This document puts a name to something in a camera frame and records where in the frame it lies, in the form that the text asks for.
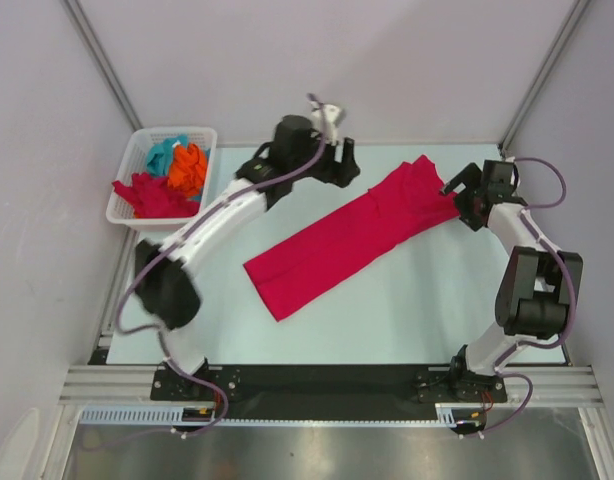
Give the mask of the white plastic laundry basket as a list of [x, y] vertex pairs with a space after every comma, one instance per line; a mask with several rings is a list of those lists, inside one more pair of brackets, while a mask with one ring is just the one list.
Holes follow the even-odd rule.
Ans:
[[[134, 132], [125, 149], [115, 180], [119, 180], [124, 184], [130, 185], [131, 176], [134, 173], [147, 173], [145, 163], [146, 156], [150, 148], [167, 138], [173, 138], [179, 135], [186, 135], [188, 137], [188, 144], [196, 144], [207, 154], [208, 157], [208, 170], [204, 187], [201, 190], [200, 195], [191, 198], [200, 203], [199, 211], [201, 211], [202, 203], [207, 197], [207, 190], [210, 183], [210, 173], [217, 143], [217, 133], [212, 128], [196, 126], [153, 127]], [[174, 231], [185, 225], [196, 215], [187, 218], [136, 218], [134, 216], [133, 208], [126, 201], [120, 198], [114, 192], [114, 190], [111, 193], [106, 210], [106, 217], [110, 223], [126, 225], [137, 231]]]

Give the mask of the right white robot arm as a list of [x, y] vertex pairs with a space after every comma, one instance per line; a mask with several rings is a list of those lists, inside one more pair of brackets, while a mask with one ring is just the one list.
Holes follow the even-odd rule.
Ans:
[[583, 259], [561, 249], [533, 219], [537, 205], [517, 192], [519, 163], [470, 163], [441, 189], [453, 196], [467, 227], [488, 229], [508, 254], [493, 324], [450, 362], [446, 384], [460, 401], [502, 386], [506, 365], [523, 350], [561, 348], [576, 319]]

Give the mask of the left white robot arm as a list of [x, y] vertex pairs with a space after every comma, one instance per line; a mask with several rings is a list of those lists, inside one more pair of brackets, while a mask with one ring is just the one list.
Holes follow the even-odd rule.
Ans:
[[319, 103], [313, 103], [310, 117], [284, 116], [272, 140], [240, 166], [205, 210], [162, 242], [137, 244], [128, 292], [154, 317], [147, 327], [155, 331], [164, 358], [172, 356], [168, 335], [186, 329], [200, 311], [194, 279], [215, 249], [291, 194], [296, 182], [314, 179], [345, 188], [359, 176], [353, 139], [338, 136], [343, 116], [342, 108]]

